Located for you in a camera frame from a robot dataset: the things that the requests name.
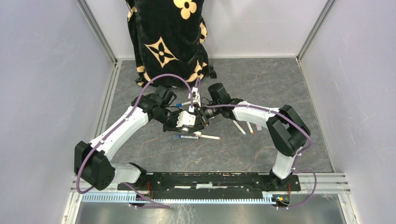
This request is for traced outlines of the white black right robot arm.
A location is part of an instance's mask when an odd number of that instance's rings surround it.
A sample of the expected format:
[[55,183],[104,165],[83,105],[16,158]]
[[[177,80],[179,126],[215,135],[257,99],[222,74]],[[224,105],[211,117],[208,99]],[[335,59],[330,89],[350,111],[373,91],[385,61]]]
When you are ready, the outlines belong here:
[[222,83],[208,87],[209,104],[203,107],[205,115],[222,115],[233,121],[249,122],[266,128],[278,150],[270,170],[270,185],[275,190],[284,189],[292,176],[292,166],[297,154],[311,143],[311,132],[290,105],[268,108],[254,105],[239,98],[231,98]]

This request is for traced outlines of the orange capped white marker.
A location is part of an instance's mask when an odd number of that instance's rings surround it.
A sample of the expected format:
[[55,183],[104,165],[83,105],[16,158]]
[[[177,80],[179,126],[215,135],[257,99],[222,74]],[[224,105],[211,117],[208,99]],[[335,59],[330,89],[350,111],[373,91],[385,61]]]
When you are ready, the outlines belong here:
[[250,132],[251,134],[254,134],[254,131],[253,131],[253,129],[252,129],[252,126],[251,126],[250,122],[246,122],[246,124],[247,124],[247,126],[248,126],[249,132]]

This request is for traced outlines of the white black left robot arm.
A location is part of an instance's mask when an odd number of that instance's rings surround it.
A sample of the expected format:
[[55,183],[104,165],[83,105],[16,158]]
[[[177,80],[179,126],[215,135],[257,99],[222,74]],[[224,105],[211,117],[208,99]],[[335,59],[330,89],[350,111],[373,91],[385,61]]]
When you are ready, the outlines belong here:
[[154,93],[135,98],[126,112],[104,133],[74,149],[74,173],[91,188],[104,190],[112,183],[127,182],[135,190],[147,184],[146,171],[140,166],[112,164],[120,147],[141,127],[157,120],[165,127],[176,127],[177,115],[168,107],[177,98],[169,88],[159,86]]

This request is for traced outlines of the blue capped white marker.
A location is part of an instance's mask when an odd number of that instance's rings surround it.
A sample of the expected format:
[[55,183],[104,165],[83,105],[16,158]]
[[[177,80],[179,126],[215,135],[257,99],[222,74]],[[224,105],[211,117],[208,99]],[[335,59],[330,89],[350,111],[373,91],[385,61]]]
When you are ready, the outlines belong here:
[[237,121],[233,121],[234,125],[239,129],[239,131],[243,134],[246,135],[247,133],[244,131],[244,129],[238,124]]

